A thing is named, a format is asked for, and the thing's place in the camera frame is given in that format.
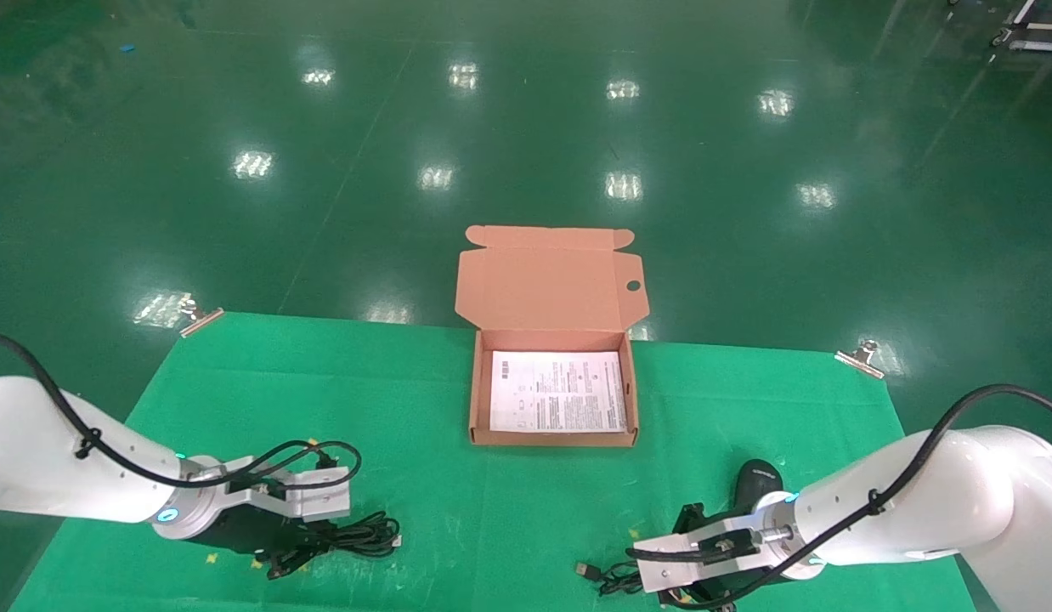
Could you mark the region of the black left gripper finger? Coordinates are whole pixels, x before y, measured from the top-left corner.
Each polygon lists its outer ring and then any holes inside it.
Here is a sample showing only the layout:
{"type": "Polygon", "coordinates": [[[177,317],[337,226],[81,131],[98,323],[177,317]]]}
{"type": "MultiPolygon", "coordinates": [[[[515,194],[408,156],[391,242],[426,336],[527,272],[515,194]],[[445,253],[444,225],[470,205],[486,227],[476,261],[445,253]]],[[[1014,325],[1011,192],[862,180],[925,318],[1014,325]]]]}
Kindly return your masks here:
{"type": "Polygon", "coordinates": [[[332,521],[297,521],[297,547],[343,547],[346,546],[347,531],[332,521]]]}
{"type": "Polygon", "coordinates": [[[267,570],[267,580],[281,580],[303,569],[313,558],[327,553],[321,545],[300,545],[282,551],[263,552],[263,565],[267,570]]]}

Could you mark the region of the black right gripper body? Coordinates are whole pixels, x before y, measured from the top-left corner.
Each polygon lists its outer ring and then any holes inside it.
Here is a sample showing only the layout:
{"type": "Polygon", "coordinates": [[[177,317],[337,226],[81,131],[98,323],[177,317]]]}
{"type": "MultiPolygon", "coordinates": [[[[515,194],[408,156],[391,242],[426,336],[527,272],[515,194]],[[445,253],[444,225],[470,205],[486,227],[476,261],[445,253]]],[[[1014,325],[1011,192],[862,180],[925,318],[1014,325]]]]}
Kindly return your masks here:
{"type": "Polygon", "coordinates": [[[755,589],[791,582],[786,574],[776,572],[777,558],[736,557],[719,558],[712,563],[697,562],[697,580],[694,582],[694,604],[706,607],[736,607],[737,600],[755,589]]]}

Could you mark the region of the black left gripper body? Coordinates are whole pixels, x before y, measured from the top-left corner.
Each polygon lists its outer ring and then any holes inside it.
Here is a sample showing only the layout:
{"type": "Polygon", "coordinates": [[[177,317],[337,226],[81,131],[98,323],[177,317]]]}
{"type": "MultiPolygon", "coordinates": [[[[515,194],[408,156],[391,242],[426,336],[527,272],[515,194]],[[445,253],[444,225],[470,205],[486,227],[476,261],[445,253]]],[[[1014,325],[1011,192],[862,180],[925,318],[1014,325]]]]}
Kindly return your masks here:
{"type": "Polygon", "coordinates": [[[211,525],[187,540],[252,555],[257,560],[312,560],[324,553],[304,522],[254,505],[223,510],[211,525]]]}

